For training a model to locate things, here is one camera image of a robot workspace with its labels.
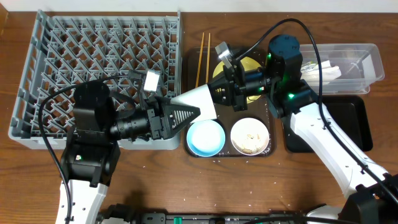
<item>white bowl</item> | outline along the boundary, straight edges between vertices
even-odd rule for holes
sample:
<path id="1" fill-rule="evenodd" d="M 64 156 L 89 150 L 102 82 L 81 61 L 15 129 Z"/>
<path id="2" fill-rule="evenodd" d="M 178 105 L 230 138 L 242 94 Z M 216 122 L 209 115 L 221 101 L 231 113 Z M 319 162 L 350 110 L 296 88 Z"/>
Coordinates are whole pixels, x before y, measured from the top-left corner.
<path id="1" fill-rule="evenodd" d="M 266 149 L 269 131 L 258 119 L 243 118 L 232 127 L 231 142 L 241 154 L 255 156 Z"/>

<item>clear plastic container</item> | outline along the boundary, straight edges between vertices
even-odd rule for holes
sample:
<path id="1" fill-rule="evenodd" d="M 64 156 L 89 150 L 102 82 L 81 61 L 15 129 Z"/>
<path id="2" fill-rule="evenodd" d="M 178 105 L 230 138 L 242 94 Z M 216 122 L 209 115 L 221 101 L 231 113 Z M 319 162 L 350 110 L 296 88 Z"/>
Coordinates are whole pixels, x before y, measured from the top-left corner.
<path id="1" fill-rule="evenodd" d="M 331 66 L 339 66 L 341 76 L 330 82 L 323 82 L 323 94 L 366 94 L 370 84 L 384 79 L 384 69 L 379 49 L 374 44 L 318 44 L 321 61 L 329 60 Z M 311 44 L 300 46 L 303 63 L 317 58 Z M 319 80 L 307 83 L 318 93 Z"/>

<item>black cable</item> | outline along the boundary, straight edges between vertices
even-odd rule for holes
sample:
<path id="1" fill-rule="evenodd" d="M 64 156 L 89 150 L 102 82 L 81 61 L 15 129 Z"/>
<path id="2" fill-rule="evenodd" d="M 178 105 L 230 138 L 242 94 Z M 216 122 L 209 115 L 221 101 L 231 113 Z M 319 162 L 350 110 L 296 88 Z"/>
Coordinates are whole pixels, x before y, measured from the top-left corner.
<path id="1" fill-rule="evenodd" d="M 285 23 L 285 22 L 296 22 L 298 24 L 300 24 L 304 30 L 306 31 L 306 33 L 308 34 L 311 43 L 313 45 L 314 51 L 315 51 L 315 55 L 317 56 L 317 61 L 318 61 L 318 69 L 319 69 L 319 97 L 318 97 L 318 105 L 319 105 L 319 114 L 321 116 L 321 119 L 325 125 L 325 127 L 329 130 L 330 134 L 334 137 L 334 139 L 336 139 L 336 141 L 340 144 L 340 146 L 353 158 L 353 160 L 362 168 L 363 171 L 365 171 L 367 174 L 369 174 L 369 176 L 371 176 L 381 187 L 381 189 L 383 189 L 383 191 L 385 191 L 386 194 L 388 194 L 388 196 L 390 196 L 390 198 L 394 201 L 394 203 L 396 205 L 398 205 L 398 199 L 395 197 L 395 195 L 383 184 L 382 180 L 379 179 L 379 177 L 374 174 L 368 167 L 368 165 L 365 165 L 362 163 L 362 161 L 356 157 L 356 155 L 351 152 L 350 149 L 348 149 L 348 147 L 340 140 L 340 138 L 336 135 L 336 133 L 332 130 L 332 128 L 329 125 L 329 122 L 326 120 L 325 115 L 323 114 L 323 109 L 322 109 L 322 65 L 321 65 L 321 58 L 319 56 L 319 51 L 318 51 L 318 47 L 315 43 L 315 40 L 313 39 L 313 36 L 310 32 L 310 30 L 307 28 L 306 25 L 304 25 L 303 22 L 301 22 L 298 19 L 294 19 L 294 18 L 289 18 L 289 19 L 284 19 L 282 21 L 279 21 L 277 24 L 275 24 L 274 26 L 272 26 L 249 50 L 247 50 L 245 53 L 241 54 L 240 56 L 236 57 L 236 60 L 241 60 L 242 58 L 244 58 L 248 53 L 250 53 L 250 51 L 252 51 L 254 48 L 256 48 L 266 37 L 269 33 L 271 33 L 271 31 L 273 31 L 277 26 Z"/>
<path id="2" fill-rule="evenodd" d="M 62 170 L 60 161 L 57 159 L 57 156 L 55 155 L 54 150 L 52 149 L 51 144 L 49 143 L 49 140 L 47 139 L 47 136 L 45 135 L 44 126 L 43 126 L 43 109 L 44 109 L 44 106 L 45 106 L 45 105 L 47 104 L 47 102 L 49 102 L 52 98 L 58 96 L 58 95 L 61 94 L 61 93 L 65 93 L 66 91 L 72 90 L 72 89 L 74 89 L 74 88 L 76 88 L 76 87 L 78 87 L 78 86 L 80 86 L 80 85 L 82 85 L 82 84 L 86 84 L 86 83 L 90 83 L 90 82 L 103 82 L 103 81 L 106 81 L 106 80 L 112 80 L 112 79 L 115 79 L 115 78 L 124 78 L 124 77 L 127 77 L 127 75 L 118 75 L 118 76 L 113 76 L 113 77 L 100 78 L 100 79 L 97 79 L 97 80 L 92 80 L 92 81 L 84 82 L 84 83 L 81 83 L 81 84 L 76 84 L 76 85 L 68 86 L 68 87 L 63 88 L 63 89 L 57 91 L 56 93 L 53 93 L 53 94 L 51 94 L 50 96 L 46 97 L 46 99 L 44 99 L 44 101 L 41 102 L 41 104 L 40 104 L 40 107 L 39 107 L 39 115 L 38 115 L 38 118 L 37 118 L 37 119 L 38 119 L 38 122 L 39 122 L 40 134 L 42 135 L 43 140 L 44 140 L 44 143 L 45 143 L 45 146 L 46 146 L 47 149 L 49 150 L 49 153 L 50 153 L 52 159 L 54 160 L 55 165 L 56 165 L 57 168 L 58 168 L 58 171 L 59 171 L 59 173 L 60 173 L 60 175 L 61 175 L 63 184 L 64 184 L 64 186 L 65 186 L 65 190 L 66 190 L 66 192 L 67 192 L 68 212 L 67 212 L 67 217 L 66 217 L 66 219 L 65 219 L 65 223 L 66 223 L 66 224 L 69 223 L 69 221 L 70 221 L 70 216 L 71 216 L 71 214 L 72 214 L 72 198 L 71 198 L 70 190 L 69 190 L 69 187 L 68 187 L 68 181 L 67 181 L 67 179 L 66 179 L 66 177 L 65 177 L 65 174 L 63 173 L 63 170 Z"/>
<path id="3" fill-rule="evenodd" d="M 306 217 L 306 216 L 291 216 L 291 217 L 267 217 L 259 218 L 256 220 L 248 221 L 244 224 L 258 224 L 262 222 L 289 222 L 303 223 L 303 222 L 317 222 L 317 223 L 329 223 L 329 224 L 358 224 L 356 222 L 344 221 L 344 220 L 332 220 L 329 218 L 317 218 L 317 217 Z"/>

